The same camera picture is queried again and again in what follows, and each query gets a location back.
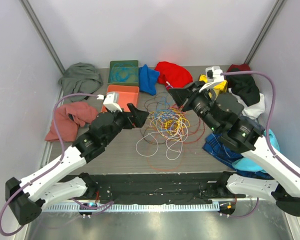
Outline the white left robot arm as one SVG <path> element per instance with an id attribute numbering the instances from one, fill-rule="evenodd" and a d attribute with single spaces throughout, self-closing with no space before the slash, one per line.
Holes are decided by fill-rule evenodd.
<path id="1" fill-rule="evenodd" d="M 88 131 L 58 158 L 21 180 L 12 177 L 5 183 L 6 202 L 21 226 L 34 221 L 51 205 L 79 197 L 90 200 L 96 195 L 98 184 L 88 173 L 67 182 L 59 181 L 101 155 L 122 130 L 144 126 L 149 112 L 137 109 L 132 103 L 127 106 L 128 112 L 99 113 Z"/>

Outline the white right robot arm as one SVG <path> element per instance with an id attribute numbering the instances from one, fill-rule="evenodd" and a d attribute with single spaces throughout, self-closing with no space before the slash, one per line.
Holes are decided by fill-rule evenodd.
<path id="1" fill-rule="evenodd" d="M 194 82 L 187 88 L 170 88 L 168 93 L 183 112 L 193 110 L 231 151 L 253 160 L 271 177 L 258 179 L 224 172 L 216 183 L 216 193 L 223 198 L 247 195 L 274 203 L 287 214 L 300 217 L 300 168 L 268 145 L 263 132 L 239 116 L 243 105 L 230 93 L 215 100 Z"/>

